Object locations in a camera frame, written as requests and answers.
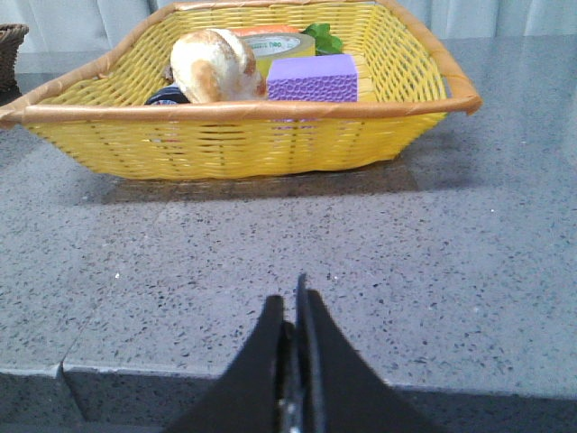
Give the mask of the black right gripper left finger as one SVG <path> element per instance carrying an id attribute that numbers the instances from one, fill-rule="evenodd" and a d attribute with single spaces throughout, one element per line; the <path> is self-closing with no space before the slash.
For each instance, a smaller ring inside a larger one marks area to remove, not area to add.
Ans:
<path id="1" fill-rule="evenodd" d="M 224 374 L 166 432 L 277 432 L 285 343 L 282 297 L 269 296 Z"/>

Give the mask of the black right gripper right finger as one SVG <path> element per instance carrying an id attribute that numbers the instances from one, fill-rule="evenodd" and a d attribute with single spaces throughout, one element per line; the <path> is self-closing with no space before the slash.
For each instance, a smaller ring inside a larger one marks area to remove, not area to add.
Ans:
<path id="1" fill-rule="evenodd" d="M 443 432 L 364 362 L 298 276 L 288 405 L 292 432 Z"/>

